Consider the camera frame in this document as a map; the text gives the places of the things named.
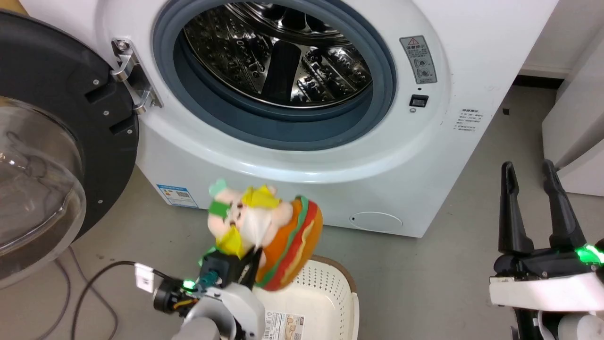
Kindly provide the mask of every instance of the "washing machine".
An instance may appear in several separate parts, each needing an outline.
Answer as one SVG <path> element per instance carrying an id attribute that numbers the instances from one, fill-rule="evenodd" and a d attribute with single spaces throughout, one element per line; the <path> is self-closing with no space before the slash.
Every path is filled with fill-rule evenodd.
<path id="1" fill-rule="evenodd" d="M 174 206 L 267 183 L 325 224 L 421 237 L 556 1 L 21 4 L 0 13 L 5 285 L 92 227 L 135 162 Z"/>

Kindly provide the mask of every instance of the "green led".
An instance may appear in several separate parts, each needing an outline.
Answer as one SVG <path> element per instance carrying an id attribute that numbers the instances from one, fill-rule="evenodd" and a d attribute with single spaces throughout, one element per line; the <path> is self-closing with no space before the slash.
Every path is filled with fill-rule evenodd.
<path id="1" fill-rule="evenodd" d="M 186 289 L 193 289 L 195 288 L 195 281 L 193 280 L 185 280 L 182 282 L 182 286 L 185 287 Z"/>
<path id="2" fill-rule="evenodd" d="M 583 263 L 604 264 L 604 253 L 590 244 L 575 249 L 575 252 Z"/>

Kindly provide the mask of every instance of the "plush pig toy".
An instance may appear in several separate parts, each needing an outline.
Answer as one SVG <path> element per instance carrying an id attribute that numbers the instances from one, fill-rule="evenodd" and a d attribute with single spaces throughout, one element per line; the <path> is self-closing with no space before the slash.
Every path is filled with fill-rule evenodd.
<path id="1" fill-rule="evenodd" d="M 216 247 L 239 258 L 262 247 L 256 285 L 265 290 L 278 290 L 293 281 L 323 229 L 314 202 L 302 196 L 286 202 L 275 198 L 276 193 L 276 188 L 266 185 L 235 191 L 224 180 L 210 188 L 214 201 L 208 210 L 208 228 L 216 237 Z"/>

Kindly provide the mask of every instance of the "white cable tag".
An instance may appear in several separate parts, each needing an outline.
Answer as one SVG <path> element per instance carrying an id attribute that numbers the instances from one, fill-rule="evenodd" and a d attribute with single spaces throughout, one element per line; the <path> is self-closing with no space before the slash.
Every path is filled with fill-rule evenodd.
<path id="1" fill-rule="evenodd" d="M 134 275 L 137 278 L 137 287 L 146 290 L 149 293 L 153 293 L 153 279 L 155 278 L 153 268 L 147 267 L 144 264 L 135 263 Z"/>

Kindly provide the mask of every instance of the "warning label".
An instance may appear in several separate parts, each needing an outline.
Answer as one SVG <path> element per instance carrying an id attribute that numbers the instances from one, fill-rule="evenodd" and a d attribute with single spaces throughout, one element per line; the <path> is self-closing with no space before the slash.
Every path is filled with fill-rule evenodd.
<path id="1" fill-rule="evenodd" d="M 267 310 L 265 313 L 265 333 L 263 340 L 302 340 L 304 316 L 278 313 Z"/>
<path id="2" fill-rule="evenodd" d="M 453 126 L 453 130 L 474 132 L 478 128 L 483 116 L 479 110 L 461 109 Z"/>
<path id="3" fill-rule="evenodd" d="M 400 38 L 399 40 L 411 63 L 416 83 L 436 83 L 436 70 L 432 62 L 432 55 L 423 36 Z"/>
<path id="4" fill-rule="evenodd" d="M 191 194 L 187 190 L 187 188 L 182 188 L 179 186 L 170 186 L 170 185 L 161 185 L 158 184 L 157 187 L 164 194 L 164 197 L 168 200 L 173 206 L 186 206 L 190 208 L 199 208 L 197 203 Z"/>

